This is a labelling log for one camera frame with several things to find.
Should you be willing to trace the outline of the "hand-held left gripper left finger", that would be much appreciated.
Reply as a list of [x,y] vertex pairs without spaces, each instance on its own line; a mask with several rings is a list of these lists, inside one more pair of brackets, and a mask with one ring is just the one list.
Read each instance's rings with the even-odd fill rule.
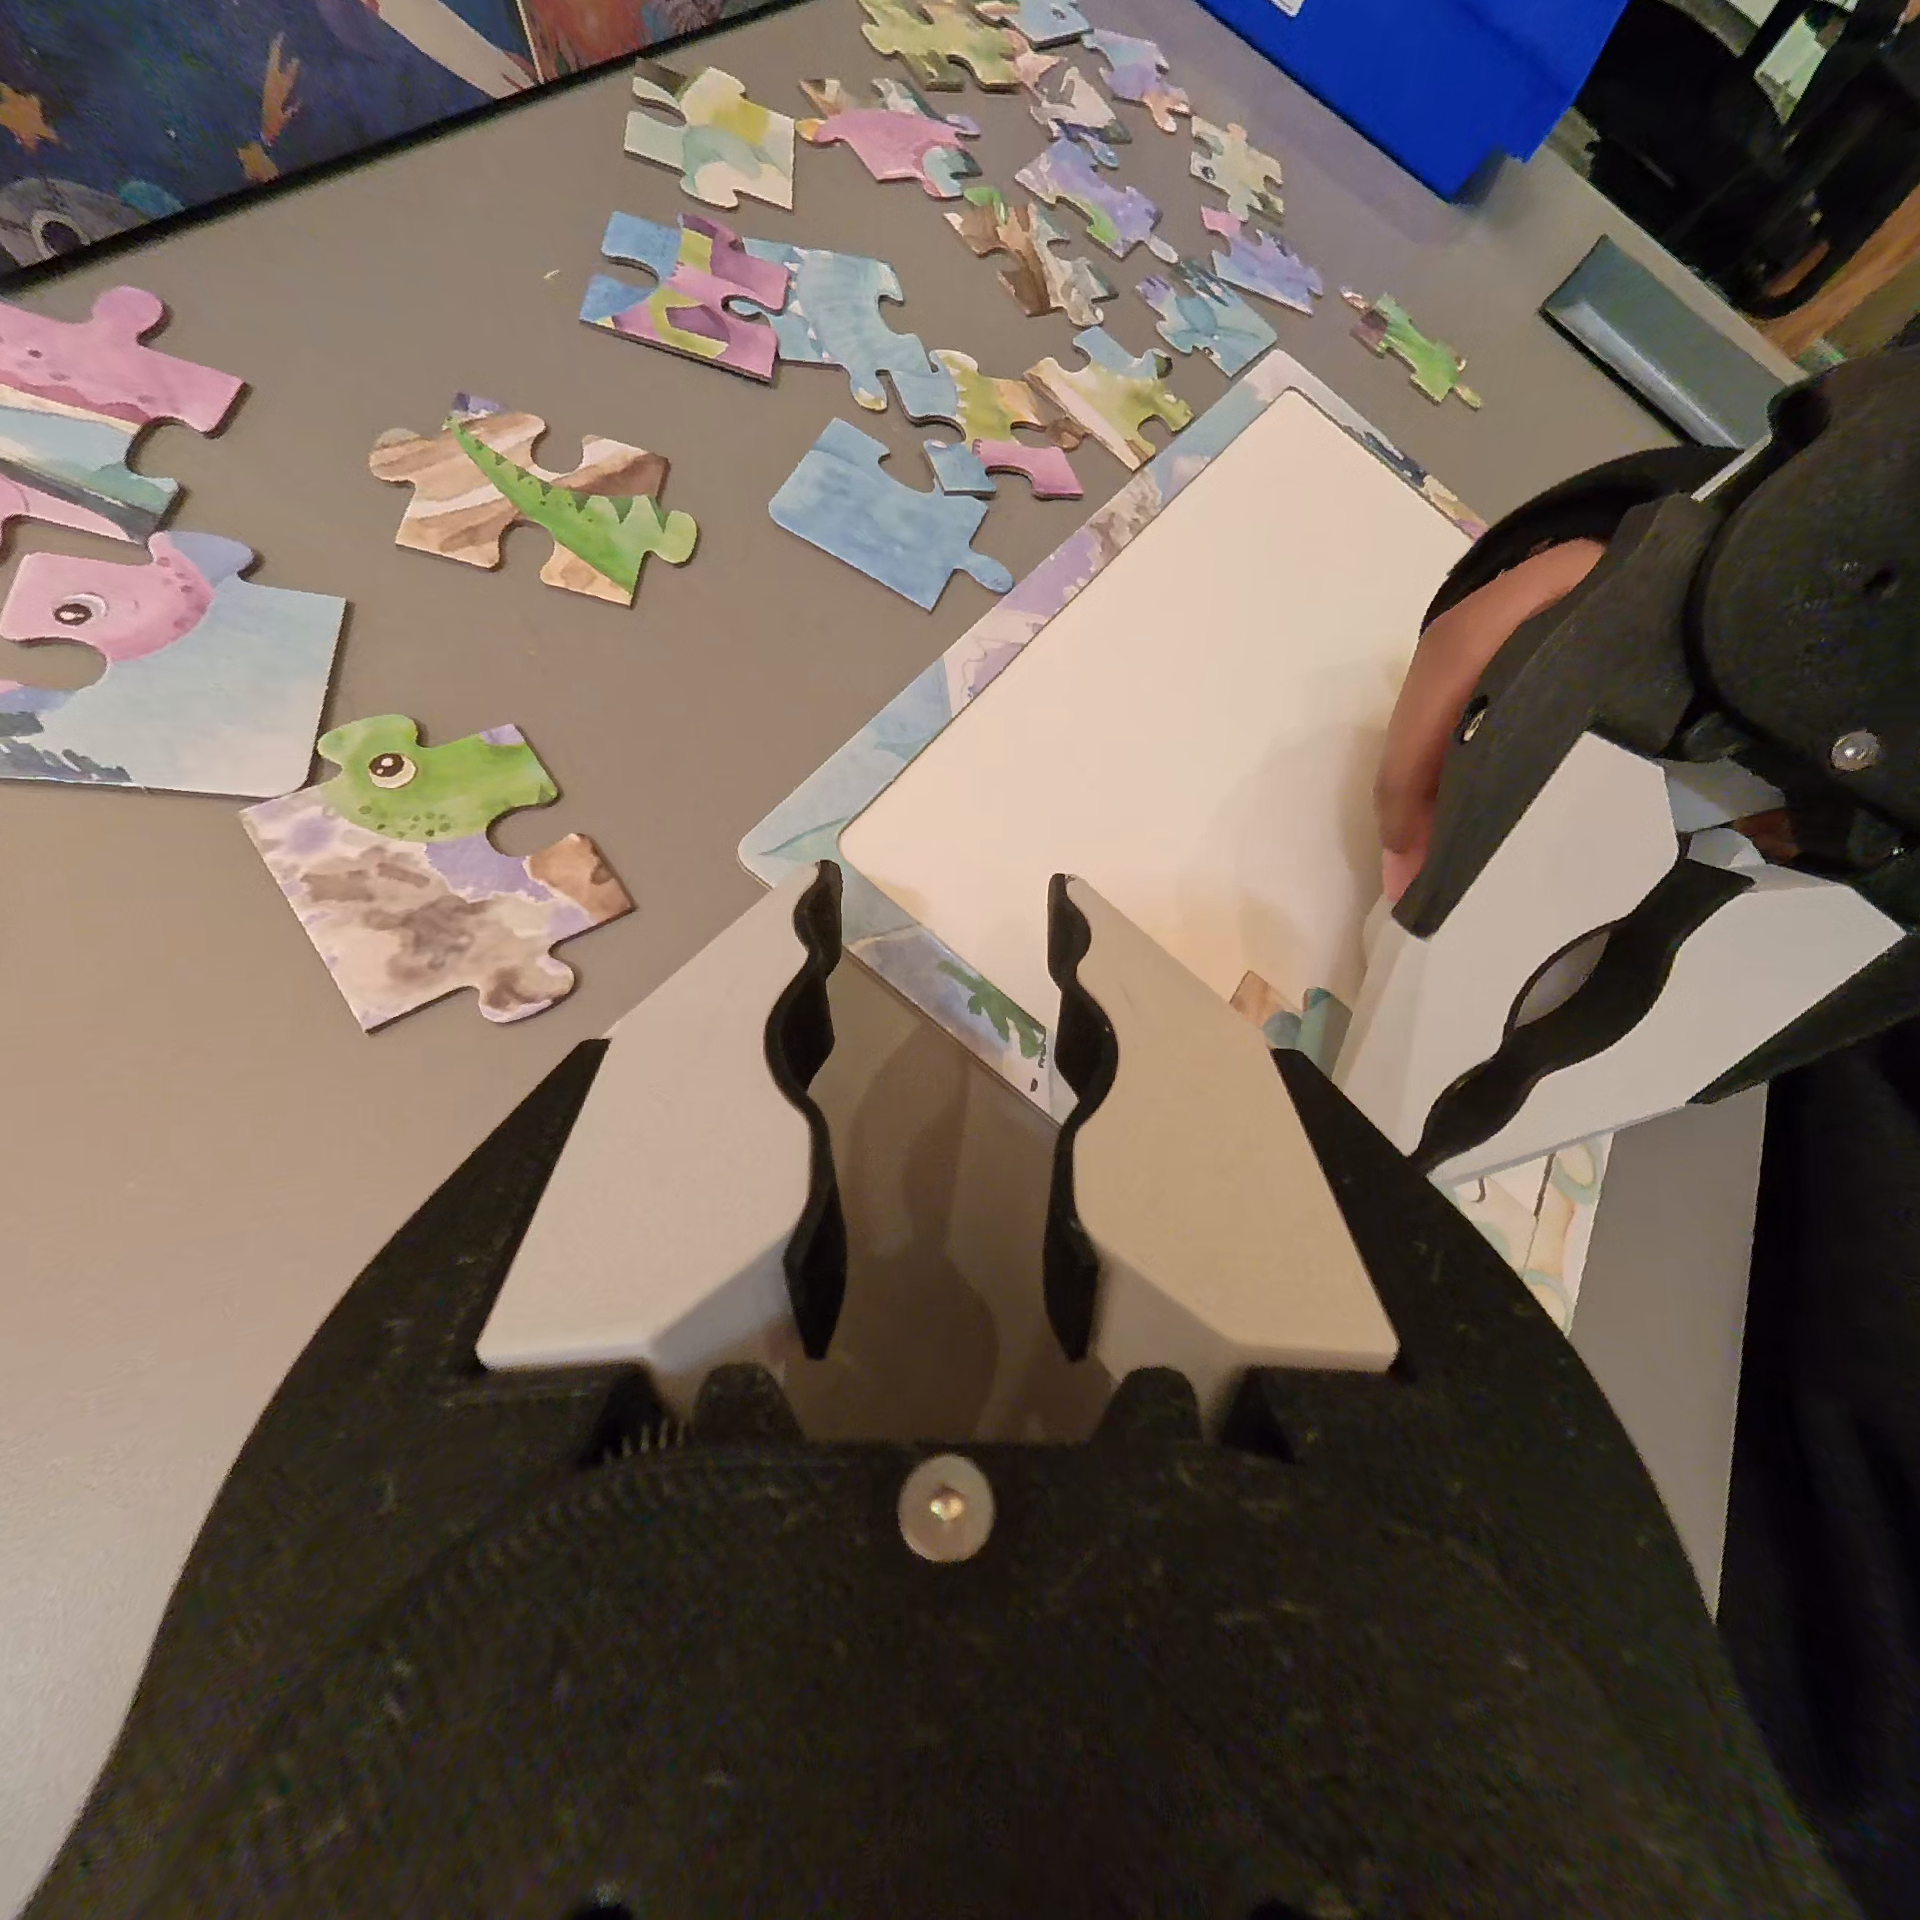
[[818,1360],[847,1215],[812,1080],[843,871],[787,874],[623,1012],[478,1338],[491,1371],[637,1360],[688,1415],[711,1368]]

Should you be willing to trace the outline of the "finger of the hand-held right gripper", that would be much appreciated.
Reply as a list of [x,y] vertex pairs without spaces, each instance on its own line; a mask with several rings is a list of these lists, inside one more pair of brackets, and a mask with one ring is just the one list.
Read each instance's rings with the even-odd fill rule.
[[1438,932],[1378,914],[1339,1048],[1343,1094],[1433,1172],[1438,1101],[1518,1021],[1563,1003],[1615,921],[1661,877],[1749,874],[1738,830],[1676,830],[1651,760],[1579,739]]
[[1828,877],[1661,877],[1563,1003],[1438,1101],[1433,1174],[1474,1179],[1731,1091],[1900,944],[1900,921]]

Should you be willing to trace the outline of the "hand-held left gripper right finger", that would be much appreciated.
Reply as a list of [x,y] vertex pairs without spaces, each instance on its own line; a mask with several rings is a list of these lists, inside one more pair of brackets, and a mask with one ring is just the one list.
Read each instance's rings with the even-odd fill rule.
[[1040,1234],[1062,1351],[1113,1380],[1388,1371],[1398,1331],[1261,1032],[1086,877],[1047,882],[1045,959],[1071,1094]]

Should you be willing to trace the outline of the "green dinosaur head jigsaw piece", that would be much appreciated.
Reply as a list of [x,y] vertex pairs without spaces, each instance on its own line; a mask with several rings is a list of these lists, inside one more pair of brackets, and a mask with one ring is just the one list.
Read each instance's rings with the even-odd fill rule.
[[358,1029],[376,1032],[455,994],[486,1021],[522,1021],[573,989],[556,947],[634,911],[594,838],[532,855],[494,846],[494,824],[559,796],[514,726],[423,744],[407,715],[320,739],[333,777],[241,809]]

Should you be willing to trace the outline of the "puzzle tray with painted border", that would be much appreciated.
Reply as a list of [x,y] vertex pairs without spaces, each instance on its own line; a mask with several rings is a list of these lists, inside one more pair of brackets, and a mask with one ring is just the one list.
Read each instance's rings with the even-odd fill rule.
[[1355,1012],[1371,779],[1481,523],[1274,348],[738,846],[834,860],[850,954],[1057,1119],[1045,888],[1086,877],[1221,998]]

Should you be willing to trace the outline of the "green beige jigsaw piece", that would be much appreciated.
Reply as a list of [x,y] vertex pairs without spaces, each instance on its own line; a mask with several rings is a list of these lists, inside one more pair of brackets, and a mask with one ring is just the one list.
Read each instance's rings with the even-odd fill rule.
[[516,525],[549,534],[542,584],[634,603],[651,559],[685,564],[700,523],[658,502],[670,461],[637,444],[584,439],[578,468],[534,461],[549,426],[482,394],[458,394],[434,434],[388,429],[367,468],[407,486],[394,542],[443,562],[500,569]]

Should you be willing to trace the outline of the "light blue jigsaw piece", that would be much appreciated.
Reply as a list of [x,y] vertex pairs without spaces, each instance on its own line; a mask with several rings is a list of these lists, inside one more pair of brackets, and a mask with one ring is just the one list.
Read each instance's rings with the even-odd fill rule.
[[985,498],[904,486],[881,471],[884,457],[874,439],[834,418],[770,495],[767,517],[920,612],[940,600],[953,571],[994,595],[1013,591],[1009,564],[972,549]]

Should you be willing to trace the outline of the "pile of jigsaw pieces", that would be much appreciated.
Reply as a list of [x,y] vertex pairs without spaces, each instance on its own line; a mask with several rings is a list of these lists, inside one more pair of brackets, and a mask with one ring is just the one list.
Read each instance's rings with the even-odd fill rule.
[[738,232],[789,262],[774,372],[825,366],[857,408],[948,429],[923,444],[943,492],[989,495],[1020,472],[1074,498],[1084,440],[1146,463],[1149,420],[1189,426],[1171,356],[1233,378],[1281,347],[1277,314],[1310,320],[1325,299],[1281,230],[1281,159],[1194,115],[1154,39],[1094,30],[1074,4],[857,4],[857,36],[881,73],[801,78],[805,115],[763,108],[725,69],[639,59],[623,151],[683,187],[688,210],[662,225],[794,213],[802,181],[915,187],[1027,320],[1074,328],[1078,366],[994,375],[894,328],[894,266]]

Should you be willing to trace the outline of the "person's right forearm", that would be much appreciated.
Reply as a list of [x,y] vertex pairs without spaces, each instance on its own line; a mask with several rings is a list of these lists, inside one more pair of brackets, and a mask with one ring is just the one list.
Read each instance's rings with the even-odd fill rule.
[[1451,569],[1445,582],[1426,603],[1421,626],[1431,629],[1431,624],[1451,613],[1464,596],[1546,549],[1569,542],[1607,546],[1627,513],[1661,495],[1690,495],[1741,457],[1742,449],[1673,444],[1622,455],[1533,492],[1511,513],[1497,517]]

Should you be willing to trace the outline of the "person's right hand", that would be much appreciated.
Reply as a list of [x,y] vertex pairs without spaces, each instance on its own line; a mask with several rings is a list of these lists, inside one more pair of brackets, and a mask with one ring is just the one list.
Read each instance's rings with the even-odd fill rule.
[[1524,619],[1569,595],[1602,551],[1602,542],[1589,540],[1555,542],[1425,624],[1383,729],[1371,794],[1388,900],[1398,900],[1425,866],[1445,744],[1487,665]]

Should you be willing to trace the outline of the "black office chair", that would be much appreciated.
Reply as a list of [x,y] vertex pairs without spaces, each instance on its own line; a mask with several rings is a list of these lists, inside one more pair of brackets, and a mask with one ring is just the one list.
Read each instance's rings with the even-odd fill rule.
[[1757,323],[1823,296],[1918,191],[1918,4],[1627,4],[1573,111],[1588,176]]

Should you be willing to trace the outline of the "blue plastic bin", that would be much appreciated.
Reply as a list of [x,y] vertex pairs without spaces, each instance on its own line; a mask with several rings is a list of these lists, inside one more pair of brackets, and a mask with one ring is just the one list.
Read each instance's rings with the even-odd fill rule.
[[1206,4],[1444,199],[1533,158],[1622,4]]

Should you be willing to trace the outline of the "illustrated puzzle box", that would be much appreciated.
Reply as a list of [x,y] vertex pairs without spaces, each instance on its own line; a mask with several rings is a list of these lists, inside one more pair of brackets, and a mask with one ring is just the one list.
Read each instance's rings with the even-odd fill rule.
[[3,276],[770,4],[3,4]]

